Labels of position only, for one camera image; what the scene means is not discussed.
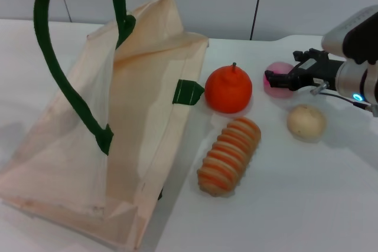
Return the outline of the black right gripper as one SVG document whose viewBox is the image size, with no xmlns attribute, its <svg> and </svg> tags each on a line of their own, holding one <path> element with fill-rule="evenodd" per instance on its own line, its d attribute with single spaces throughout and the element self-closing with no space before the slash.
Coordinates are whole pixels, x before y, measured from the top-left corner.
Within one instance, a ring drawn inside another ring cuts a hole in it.
<svg viewBox="0 0 378 252">
<path fill-rule="evenodd" d="M 291 88 L 291 91 L 297 91 L 327 82 L 327 89 L 336 91 L 335 78 L 343 61 L 330 60 L 326 51 L 313 48 L 304 52 L 294 51 L 293 56 L 298 64 L 291 70 L 291 77 L 288 74 L 265 71 L 266 81 L 271 88 Z"/>
</svg>

